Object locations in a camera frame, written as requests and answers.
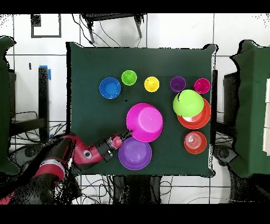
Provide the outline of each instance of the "white tiled floor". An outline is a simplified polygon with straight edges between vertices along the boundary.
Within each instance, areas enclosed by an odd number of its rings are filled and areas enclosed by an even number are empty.
[[[139,34],[131,18],[101,21],[105,32],[121,46],[139,48],[202,48],[206,44],[217,44],[219,50],[216,57],[216,69],[218,70],[218,106],[219,112],[224,111],[223,77],[225,74],[236,71],[236,66],[229,58],[238,50],[241,40],[253,39],[262,46],[270,45],[270,23],[266,14],[148,14],[141,24],[143,38],[140,41]],[[61,14],[62,38],[31,39],[30,15],[0,15],[0,36],[14,37],[16,41],[13,56],[13,48],[7,52],[6,59],[10,68],[15,69],[16,82],[16,110],[37,112],[37,69],[40,65],[47,65],[51,69],[52,80],[49,81],[50,95],[50,126],[65,123],[66,114],[66,41],[73,41],[82,46],[91,46],[84,38],[80,27],[74,23],[71,14]],[[48,30],[50,23],[57,23],[57,15],[41,15],[42,27],[35,27],[35,35],[54,35],[57,26]],[[79,15],[74,14],[76,22],[81,24],[84,35],[90,39],[89,32],[82,24],[85,20],[79,20]],[[118,46],[102,31],[100,23],[94,22],[93,31],[100,36],[109,46]],[[96,46],[107,46],[94,34]],[[29,119],[34,115],[22,115],[21,119]],[[217,114],[218,120],[223,120],[222,114]],[[162,202],[168,203],[227,203],[230,192],[230,178],[228,170],[219,166],[213,158],[213,169],[216,175],[210,179],[199,176],[174,176],[170,194],[162,195]],[[99,180],[99,175],[88,175],[88,180],[93,183]],[[171,176],[164,176],[162,181],[171,181]],[[82,185],[89,185],[85,175],[79,180]],[[161,193],[170,189],[167,182],[162,182]],[[94,187],[83,190],[87,195],[95,194]]]

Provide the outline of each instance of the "red plate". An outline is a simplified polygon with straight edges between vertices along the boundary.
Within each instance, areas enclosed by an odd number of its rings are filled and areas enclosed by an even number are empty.
[[[205,150],[207,140],[201,132],[190,132],[185,137],[184,146],[189,153],[199,154]]]
[[[200,118],[195,121],[195,122],[188,122],[185,119],[183,119],[182,117],[180,117],[179,115],[177,115],[177,118],[179,120],[179,122],[186,128],[189,129],[199,129],[204,127],[210,120],[210,116],[211,116],[211,108],[210,108],[210,104],[207,102],[206,99],[204,99],[204,107],[201,111],[201,116]]]

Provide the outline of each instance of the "lime green bowl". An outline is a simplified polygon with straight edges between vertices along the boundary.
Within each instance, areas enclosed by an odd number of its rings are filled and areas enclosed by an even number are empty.
[[[122,74],[122,82],[127,85],[127,86],[131,86],[133,85],[136,80],[137,80],[137,75],[135,72],[131,71],[131,70],[127,70]]]
[[[199,93],[186,89],[175,96],[172,107],[179,116],[194,117],[203,110],[204,99]]]

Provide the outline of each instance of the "small purple bowl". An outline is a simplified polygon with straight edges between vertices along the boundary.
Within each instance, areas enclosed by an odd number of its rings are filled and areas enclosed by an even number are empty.
[[[120,163],[129,170],[140,170],[146,167],[152,158],[152,149],[149,143],[140,142],[131,137],[123,142],[119,148]]]
[[[186,81],[181,76],[175,76],[171,79],[170,87],[171,87],[171,91],[177,94],[186,87]]]

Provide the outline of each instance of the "small pink bowl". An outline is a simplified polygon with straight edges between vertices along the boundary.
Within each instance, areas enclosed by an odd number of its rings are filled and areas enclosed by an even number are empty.
[[[210,87],[211,83],[205,78],[198,79],[193,85],[193,89],[199,94],[206,94]]]
[[[136,140],[152,142],[162,132],[163,118],[156,107],[141,102],[128,111],[127,128],[133,130],[132,136]]]

